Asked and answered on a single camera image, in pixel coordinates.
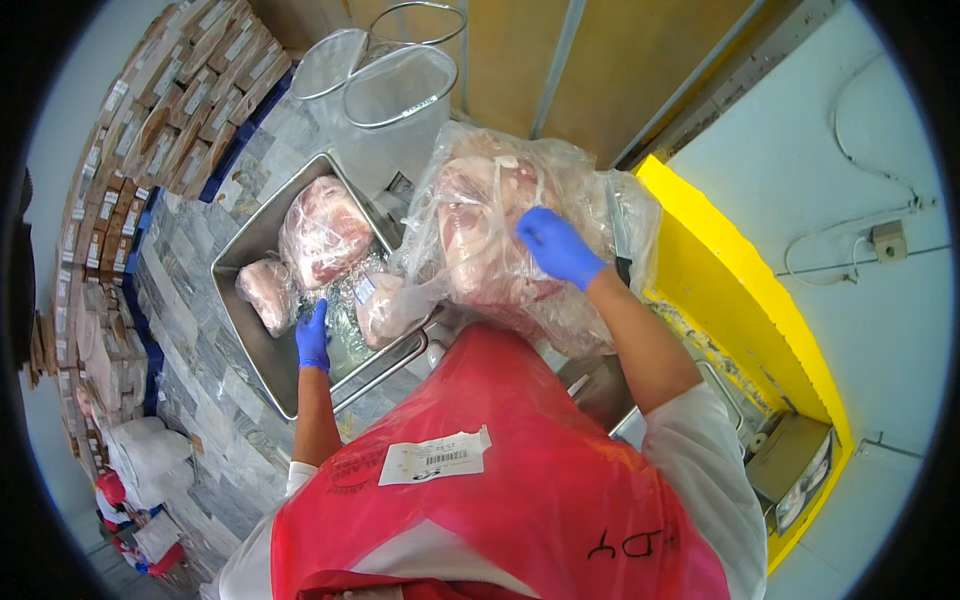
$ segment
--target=plastic apron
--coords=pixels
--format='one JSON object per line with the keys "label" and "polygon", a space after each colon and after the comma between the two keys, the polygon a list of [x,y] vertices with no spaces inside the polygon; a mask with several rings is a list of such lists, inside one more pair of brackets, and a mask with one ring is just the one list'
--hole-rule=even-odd
{"label": "plastic apron", "polygon": [[[391,444],[483,425],[483,472],[378,485]],[[407,600],[522,597],[350,572],[425,519],[542,598],[729,597],[719,559],[660,473],[581,414],[526,342],[485,325],[465,329],[426,381],[280,508],[274,598],[383,584],[403,584]]]}

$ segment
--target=blue nitrile glove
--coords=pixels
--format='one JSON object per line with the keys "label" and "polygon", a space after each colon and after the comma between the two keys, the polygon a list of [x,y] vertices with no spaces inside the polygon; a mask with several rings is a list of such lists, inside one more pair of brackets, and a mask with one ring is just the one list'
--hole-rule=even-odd
{"label": "blue nitrile glove", "polygon": [[313,317],[300,315],[297,321],[297,353],[301,367],[318,367],[330,372],[330,357],[326,355],[326,300],[320,299],[313,309]]}
{"label": "blue nitrile glove", "polygon": [[516,224],[519,236],[540,268],[550,276],[573,282],[581,292],[607,266],[564,217],[534,206]]}

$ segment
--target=person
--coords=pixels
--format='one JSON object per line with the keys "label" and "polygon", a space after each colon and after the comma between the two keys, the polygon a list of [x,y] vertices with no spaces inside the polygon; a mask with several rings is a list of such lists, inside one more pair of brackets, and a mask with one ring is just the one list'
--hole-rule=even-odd
{"label": "person", "polygon": [[246,598],[760,598],[766,529],[726,406],[680,341],[547,208],[517,236],[607,324],[646,422],[611,440],[510,331],[472,324],[342,445],[325,304],[301,319],[287,499],[220,575]]}

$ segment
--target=knife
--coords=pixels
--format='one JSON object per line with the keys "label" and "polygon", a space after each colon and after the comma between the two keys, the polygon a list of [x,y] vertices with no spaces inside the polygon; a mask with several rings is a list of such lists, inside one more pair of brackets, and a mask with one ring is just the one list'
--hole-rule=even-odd
{"label": "knife", "polygon": [[627,230],[623,226],[623,209],[616,201],[610,180],[604,179],[603,189],[607,195],[607,210],[613,223],[613,250],[616,252],[616,274],[624,285],[630,287],[630,265],[634,264],[630,257],[630,248],[627,246]]}

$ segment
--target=raw meat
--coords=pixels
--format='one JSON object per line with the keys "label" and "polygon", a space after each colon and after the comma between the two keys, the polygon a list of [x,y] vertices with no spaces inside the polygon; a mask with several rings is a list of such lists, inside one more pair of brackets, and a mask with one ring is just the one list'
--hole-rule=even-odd
{"label": "raw meat", "polygon": [[280,229],[280,253],[297,281],[316,290],[363,258],[373,232],[347,188],[324,175],[290,205]]}
{"label": "raw meat", "polygon": [[236,285],[237,294],[253,305],[270,335],[278,338],[290,328],[297,293],[286,265],[274,258],[258,260],[240,270]]}
{"label": "raw meat", "polygon": [[366,272],[353,286],[357,322],[367,346],[380,349],[400,337],[409,322],[397,310],[397,293],[403,278],[388,273]]}
{"label": "raw meat", "polygon": [[513,236],[529,208],[556,208],[556,193],[539,166],[516,156],[455,158],[437,175],[434,195],[455,302],[519,305],[563,287]]}

